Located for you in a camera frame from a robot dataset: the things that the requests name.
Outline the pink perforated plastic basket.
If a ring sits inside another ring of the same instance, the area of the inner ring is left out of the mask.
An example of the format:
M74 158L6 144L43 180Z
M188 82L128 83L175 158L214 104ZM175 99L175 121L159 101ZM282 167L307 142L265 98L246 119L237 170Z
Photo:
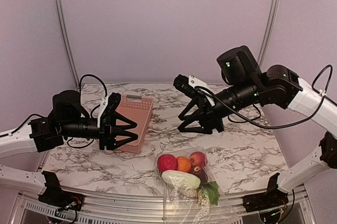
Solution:
M97 127L103 135L100 150L139 154L150 123L154 100L150 97L111 93L102 98Z

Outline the red toy apple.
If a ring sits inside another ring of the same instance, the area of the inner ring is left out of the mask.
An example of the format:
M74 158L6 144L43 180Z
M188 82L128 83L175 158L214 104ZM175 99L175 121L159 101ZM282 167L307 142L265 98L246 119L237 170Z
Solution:
M177 170L177 158L171 154L163 154L157 160L157 168L160 172Z
M195 166L206 166L206 155L201 151L196 151L190 154L189 161L193 167Z

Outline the orange toy orange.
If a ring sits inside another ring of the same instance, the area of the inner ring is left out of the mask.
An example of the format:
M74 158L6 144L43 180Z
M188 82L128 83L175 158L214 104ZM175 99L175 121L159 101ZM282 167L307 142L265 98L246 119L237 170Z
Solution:
M177 157L177 171L189 173L192 168L190 160L186 157Z

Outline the dark maroon toy fruit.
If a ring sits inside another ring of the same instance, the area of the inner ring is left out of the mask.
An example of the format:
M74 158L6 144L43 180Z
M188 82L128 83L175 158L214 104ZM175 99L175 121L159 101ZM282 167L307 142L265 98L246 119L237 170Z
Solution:
M194 166L191 168L190 173L197 176L200 181L201 184L207 184L209 177L207 175L207 172L205 171L205 169L202 166Z

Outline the white toy vegetable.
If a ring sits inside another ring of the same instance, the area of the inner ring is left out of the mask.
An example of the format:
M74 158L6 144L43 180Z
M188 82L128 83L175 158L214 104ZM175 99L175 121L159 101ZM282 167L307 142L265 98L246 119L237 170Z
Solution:
M161 174L163 181L175 189L197 189L201 185L200 179L190 173L167 170Z
M180 193L187 198L197 198L198 197L197 189L191 189L191 188L182 189Z

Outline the clear pink zip top bag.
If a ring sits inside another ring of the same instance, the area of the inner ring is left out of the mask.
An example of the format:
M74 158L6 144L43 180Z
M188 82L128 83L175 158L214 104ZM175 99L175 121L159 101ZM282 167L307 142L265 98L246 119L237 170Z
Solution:
M241 223L212 174L203 147L156 155L164 223Z

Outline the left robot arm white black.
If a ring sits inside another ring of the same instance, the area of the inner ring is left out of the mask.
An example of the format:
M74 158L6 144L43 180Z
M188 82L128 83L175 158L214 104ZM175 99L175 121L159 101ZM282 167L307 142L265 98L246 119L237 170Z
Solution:
M70 138L98 140L100 150L115 150L133 142L138 135L131 129L137 124L117 112L120 102L119 93L104 97L95 119L81 105L79 92L63 91L53 96L48 116L32 114L17 129L1 134L1 158L49 151Z

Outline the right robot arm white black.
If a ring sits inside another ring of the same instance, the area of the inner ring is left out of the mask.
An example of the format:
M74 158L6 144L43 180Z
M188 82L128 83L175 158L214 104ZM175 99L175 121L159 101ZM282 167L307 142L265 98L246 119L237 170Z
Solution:
M228 88L213 93L209 86L194 76L178 75L173 85L190 98L180 113L180 132L212 134L224 130L223 119L250 105L274 104L312 120L326 130L319 145L304 159L285 172L269 179L261 203L272 207L281 194L327 169L336 168L336 103L326 92L315 89L283 65L273 65L262 72L250 49L233 48L217 58L221 75Z

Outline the aluminium front rail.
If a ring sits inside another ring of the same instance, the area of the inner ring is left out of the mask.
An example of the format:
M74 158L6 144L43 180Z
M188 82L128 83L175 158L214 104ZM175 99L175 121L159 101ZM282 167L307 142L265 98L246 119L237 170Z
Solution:
M39 202L37 196L20 192L16 197L8 223L193 223L198 213L195 202L184 203L178 210L169 209L160 196L134 196L79 191L82 208L58 212L56 207ZM216 206L204 208L210 216L204 223L316 223L304 186L289 194L289 202L277 207L247 212L245 193L221 197Z

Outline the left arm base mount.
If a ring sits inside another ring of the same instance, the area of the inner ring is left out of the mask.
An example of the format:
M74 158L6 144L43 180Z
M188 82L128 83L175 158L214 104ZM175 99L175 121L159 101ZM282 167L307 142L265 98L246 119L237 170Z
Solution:
M53 172L43 171L44 191L38 194L40 202L58 207L61 210L73 207L76 211L82 208L84 196L80 193L65 191L61 188L57 175Z

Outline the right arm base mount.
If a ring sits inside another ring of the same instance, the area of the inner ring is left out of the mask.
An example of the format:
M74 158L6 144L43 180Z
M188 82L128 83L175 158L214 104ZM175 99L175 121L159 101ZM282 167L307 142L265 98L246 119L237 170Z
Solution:
M277 184L279 175L280 173L276 173L269 178L265 192L245 195L242 198L243 207L246 212L265 210L281 206L289 202L288 193L282 192Z

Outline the right aluminium frame post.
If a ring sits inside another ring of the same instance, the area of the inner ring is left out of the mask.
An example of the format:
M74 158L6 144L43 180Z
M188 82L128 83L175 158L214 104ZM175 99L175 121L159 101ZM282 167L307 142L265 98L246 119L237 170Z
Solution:
M258 55L258 61L257 61L259 66L263 65L263 62L266 58L267 49L268 49L269 42L271 39L273 27L276 22L277 12L279 9L279 3L280 3L280 0L271 0L267 23L266 23L264 35L262 38L261 46L259 49L259 55Z

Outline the aluminium frame post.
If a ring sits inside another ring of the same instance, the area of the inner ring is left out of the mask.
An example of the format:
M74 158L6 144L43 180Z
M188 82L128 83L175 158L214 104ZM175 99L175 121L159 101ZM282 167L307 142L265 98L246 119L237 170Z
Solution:
M259 49L259 55L258 55L258 61L257 61L259 66L263 65L263 62L266 58L267 49L268 49L269 42L271 39L273 27L276 22L277 12L279 9L279 3L280 3L280 0L271 0L267 23L266 23L264 35L262 38L261 46Z
M80 79L78 77L78 73L77 73L77 69L75 66L75 61L74 61L74 57L72 53L71 43L70 43L70 39L69 39L68 32L67 32L62 0L54 0L54 1L55 1L58 25L60 27L60 33L62 37L65 54L66 54L66 60L70 68L70 73L71 73L74 85L78 87L80 83Z

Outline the left aluminium frame post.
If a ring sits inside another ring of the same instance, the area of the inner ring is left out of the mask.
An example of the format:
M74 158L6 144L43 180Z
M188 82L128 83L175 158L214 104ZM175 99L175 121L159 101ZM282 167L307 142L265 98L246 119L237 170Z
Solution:
M74 85L78 87L80 83L80 79L78 77L78 73L77 73L77 69L75 66L75 61L74 61L74 57L72 53L71 43L70 43L70 39L69 39L68 32L67 32L62 0L54 0L54 1L55 1L58 25L60 27L60 33L62 37L65 54L66 54L66 60L70 68L70 73L71 73Z

